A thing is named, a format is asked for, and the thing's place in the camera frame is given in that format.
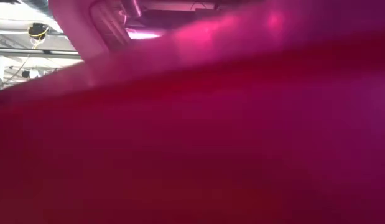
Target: metal beam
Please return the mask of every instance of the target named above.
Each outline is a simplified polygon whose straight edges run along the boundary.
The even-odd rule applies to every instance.
[[[78,52],[70,50],[9,49],[1,47],[0,56],[81,59]]]

